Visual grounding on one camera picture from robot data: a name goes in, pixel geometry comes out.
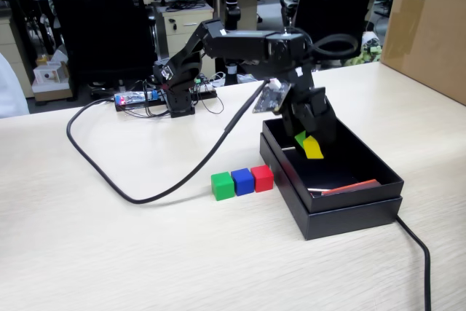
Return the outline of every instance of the yellow block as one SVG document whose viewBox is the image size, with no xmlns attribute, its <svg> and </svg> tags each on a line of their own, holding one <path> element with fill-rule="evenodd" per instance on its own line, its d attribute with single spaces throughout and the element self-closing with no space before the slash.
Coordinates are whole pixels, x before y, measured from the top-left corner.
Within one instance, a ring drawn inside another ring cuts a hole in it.
<svg viewBox="0 0 466 311">
<path fill-rule="evenodd" d="M 312 136 L 303 141 L 303 148 L 308 160 L 323 160 L 323 154 L 320 150 L 319 143 Z"/>
</svg>

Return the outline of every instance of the black robotic arm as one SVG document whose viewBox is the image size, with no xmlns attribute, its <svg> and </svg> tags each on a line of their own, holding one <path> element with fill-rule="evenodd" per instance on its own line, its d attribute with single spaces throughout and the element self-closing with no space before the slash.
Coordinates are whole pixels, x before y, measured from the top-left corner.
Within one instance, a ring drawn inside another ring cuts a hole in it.
<svg viewBox="0 0 466 311">
<path fill-rule="evenodd" d="M 156 63 L 154 78 L 166 93 L 169 109 L 192 109 L 189 88 L 202 67 L 201 51 L 211 58 L 258 61 L 264 75 L 291 86 L 276 114 L 282 114 L 290 137 L 306 130 L 322 146 L 335 140 L 336 116 L 325 96 L 315 88 L 309 62 L 310 47 L 302 34 L 274 31 L 226 32 L 220 20 L 199 25 L 186 46 L 168 62 Z"/>
</svg>

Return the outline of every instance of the white desk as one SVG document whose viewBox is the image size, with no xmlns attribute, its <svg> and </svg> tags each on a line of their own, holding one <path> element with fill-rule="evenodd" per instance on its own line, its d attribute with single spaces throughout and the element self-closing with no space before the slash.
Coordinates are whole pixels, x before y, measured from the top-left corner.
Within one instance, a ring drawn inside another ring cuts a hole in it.
<svg viewBox="0 0 466 311">
<path fill-rule="evenodd" d="M 466 108 L 379 63 L 315 81 L 405 180 L 400 216 L 430 248 L 433 309 L 463 310 Z M 257 86 L 219 89 L 219 115 L 198 104 L 194 116 L 145 120 L 96 106 L 72 131 L 142 198 L 185 176 Z M 76 111 L 0 120 L 0 309 L 423 310 L 424 258 L 397 224 L 306 242 L 277 189 L 214 200 L 211 174 L 262 163 L 271 114 L 247 112 L 192 180 L 134 206 L 69 143 Z"/>
</svg>

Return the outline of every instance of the black tray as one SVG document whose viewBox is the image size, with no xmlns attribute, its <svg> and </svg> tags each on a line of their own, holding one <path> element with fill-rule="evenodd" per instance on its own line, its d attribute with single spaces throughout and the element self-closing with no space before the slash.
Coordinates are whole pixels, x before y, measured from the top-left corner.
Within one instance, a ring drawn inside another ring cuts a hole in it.
<svg viewBox="0 0 466 311">
<path fill-rule="evenodd" d="M 306 239 L 395 220 L 403 180 L 340 121 L 334 152 L 324 160 L 308 160 L 289 149 L 292 146 L 281 119 L 264 121 L 261 156 Z M 307 190 L 334 189 L 373 178 L 381 186 L 328 196 Z"/>
</svg>

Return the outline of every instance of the green block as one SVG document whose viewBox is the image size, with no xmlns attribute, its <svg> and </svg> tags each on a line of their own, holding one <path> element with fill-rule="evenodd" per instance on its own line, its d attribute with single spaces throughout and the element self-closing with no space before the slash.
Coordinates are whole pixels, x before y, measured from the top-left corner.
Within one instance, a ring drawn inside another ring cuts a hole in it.
<svg viewBox="0 0 466 311">
<path fill-rule="evenodd" d="M 306 140 L 306 130 L 303 131 L 302 133 L 299 133 L 298 135 L 296 135 L 296 136 L 294 137 L 294 139 L 295 139 L 296 141 L 298 141 L 299 145 L 300 145 L 302 148 L 304 148 L 303 142 L 304 142 L 304 140 Z"/>
<path fill-rule="evenodd" d="M 234 197 L 234 182 L 228 172 L 213 174 L 210 177 L 212 184 L 212 193 L 216 196 L 216 200 L 226 200 Z"/>
</svg>

